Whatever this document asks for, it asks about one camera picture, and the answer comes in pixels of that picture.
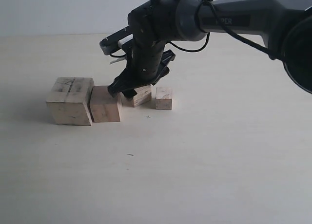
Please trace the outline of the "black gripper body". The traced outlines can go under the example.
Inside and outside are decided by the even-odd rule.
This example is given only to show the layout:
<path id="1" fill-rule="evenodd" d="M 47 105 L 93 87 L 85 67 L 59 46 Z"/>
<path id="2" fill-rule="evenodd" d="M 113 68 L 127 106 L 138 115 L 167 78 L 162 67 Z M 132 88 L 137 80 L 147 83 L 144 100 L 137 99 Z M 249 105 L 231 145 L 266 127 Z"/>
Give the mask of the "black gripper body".
<path id="1" fill-rule="evenodd" d="M 155 85 L 170 72 L 168 64 L 176 57 L 172 50 L 164 50 L 165 45 L 166 41 L 148 46 L 139 43 L 136 38 L 133 39 L 130 50 L 126 52 L 126 68 L 109 86 L 119 87 L 124 92 Z"/>

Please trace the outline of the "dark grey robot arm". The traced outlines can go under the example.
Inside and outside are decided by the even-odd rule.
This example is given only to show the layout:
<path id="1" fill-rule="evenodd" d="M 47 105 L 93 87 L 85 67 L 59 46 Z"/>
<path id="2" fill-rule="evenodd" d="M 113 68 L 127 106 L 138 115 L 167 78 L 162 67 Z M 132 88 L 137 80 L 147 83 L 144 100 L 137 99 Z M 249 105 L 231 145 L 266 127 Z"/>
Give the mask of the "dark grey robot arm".
<path id="1" fill-rule="evenodd" d="M 103 39 L 106 55 L 125 52 L 126 67 L 108 87 L 128 99 L 169 73 L 176 41 L 235 39 L 280 60 L 290 79 L 312 91 L 312 0 L 148 0 L 128 15 L 128 26 Z"/>

